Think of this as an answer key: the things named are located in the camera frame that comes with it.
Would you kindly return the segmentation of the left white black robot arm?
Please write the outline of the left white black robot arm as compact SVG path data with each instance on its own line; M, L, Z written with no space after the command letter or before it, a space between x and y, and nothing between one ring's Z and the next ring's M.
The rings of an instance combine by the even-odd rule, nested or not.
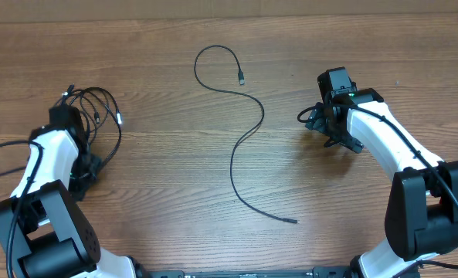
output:
M49 124L25 141L28 164L19 185L0 202L0 244L10 277L145 277L129 256L100 247L73 197L70 179L89 156L77 108L49 110Z

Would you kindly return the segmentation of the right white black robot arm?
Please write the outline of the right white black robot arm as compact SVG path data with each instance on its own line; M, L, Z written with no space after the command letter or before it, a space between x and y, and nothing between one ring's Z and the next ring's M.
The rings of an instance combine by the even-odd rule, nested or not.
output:
M458 270L437 256L458 249L458 161L446 162L423 147L372 89L358 89L344 67L317 78L322 100L298 117L327 136L325 147L368 149L392 183L385 239L356 256L345 277L419 277L424 266Z

